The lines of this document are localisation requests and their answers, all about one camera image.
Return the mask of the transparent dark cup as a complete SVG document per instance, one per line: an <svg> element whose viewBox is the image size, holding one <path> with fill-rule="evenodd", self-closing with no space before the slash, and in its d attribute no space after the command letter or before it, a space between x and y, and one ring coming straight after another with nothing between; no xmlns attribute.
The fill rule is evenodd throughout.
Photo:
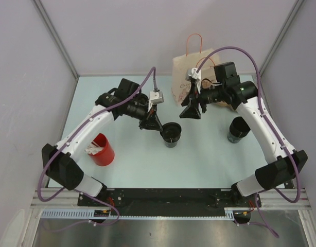
<svg viewBox="0 0 316 247"><path fill-rule="evenodd" d="M166 147L174 148L177 146L181 136L180 135L175 135L175 136L163 135L162 138Z"/></svg>

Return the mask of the black cup lid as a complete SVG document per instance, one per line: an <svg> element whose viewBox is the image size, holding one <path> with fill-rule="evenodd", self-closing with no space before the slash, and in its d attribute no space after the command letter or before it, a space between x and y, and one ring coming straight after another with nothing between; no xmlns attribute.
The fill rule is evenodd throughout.
<svg viewBox="0 0 316 247"><path fill-rule="evenodd" d="M175 136L175 135L181 135L182 128L181 126L176 122L168 122L163 125L163 131L161 132L161 136L167 135L167 136Z"/></svg>

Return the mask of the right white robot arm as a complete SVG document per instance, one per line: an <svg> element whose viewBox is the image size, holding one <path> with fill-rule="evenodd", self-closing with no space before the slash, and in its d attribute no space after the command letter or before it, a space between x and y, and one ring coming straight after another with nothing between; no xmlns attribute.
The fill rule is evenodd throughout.
<svg viewBox="0 0 316 247"><path fill-rule="evenodd" d="M256 137L267 164L254 174L232 185L231 202L244 206L249 196L276 189L278 185L297 178L308 160L304 150L297 151L281 134L265 109L257 86L252 81L241 82L233 62L214 67L217 84L204 89L201 70L190 68L186 80L191 88L182 102L185 108L180 118L200 119L210 103L224 101L240 115Z"/></svg>

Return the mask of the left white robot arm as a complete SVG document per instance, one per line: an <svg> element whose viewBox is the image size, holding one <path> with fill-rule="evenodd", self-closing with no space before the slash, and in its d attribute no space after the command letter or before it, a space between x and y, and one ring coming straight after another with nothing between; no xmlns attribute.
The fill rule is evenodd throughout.
<svg viewBox="0 0 316 247"><path fill-rule="evenodd" d="M67 137L54 146L42 149L44 173L67 190L77 190L89 195L89 200L100 206L106 202L105 185L87 175L78 161L100 130L126 115L139 121L139 128L161 132L157 105L163 93L154 88L149 95L142 93L142 85L122 79L119 86L100 95L87 117Z"/></svg>

